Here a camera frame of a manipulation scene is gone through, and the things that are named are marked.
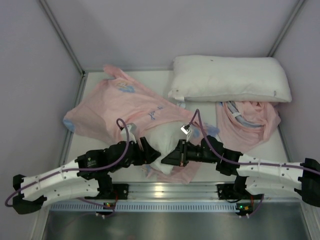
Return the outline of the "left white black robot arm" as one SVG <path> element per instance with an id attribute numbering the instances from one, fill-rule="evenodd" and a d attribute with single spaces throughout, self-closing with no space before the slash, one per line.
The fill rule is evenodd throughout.
<path id="1" fill-rule="evenodd" d="M 140 142 L 120 141 L 105 149 L 90 150 L 54 170 L 27 177 L 13 177 L 12 207 L 20 215 L 31 214 L 59 201 L 75 198 L 110 199 L 116 195 L 111 173 L 132 165 L 154 162 L 160 152 L 145 137 Z"/>

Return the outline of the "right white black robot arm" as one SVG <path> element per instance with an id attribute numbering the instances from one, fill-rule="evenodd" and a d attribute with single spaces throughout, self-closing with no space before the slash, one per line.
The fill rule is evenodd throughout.
<path id="1" fill-rule="evenodd" d="M 236 177 L 233 189 L 237 196 L 279 195 L 320 205 L 320 164 L 312 158 L 284 163 L 263 160 L 224 148 L 216 138 L 206 136 L 199 145 L 179 140 L 161 162 L 178 167 L 189 162 L 215 164 L 217 172 Z"/>

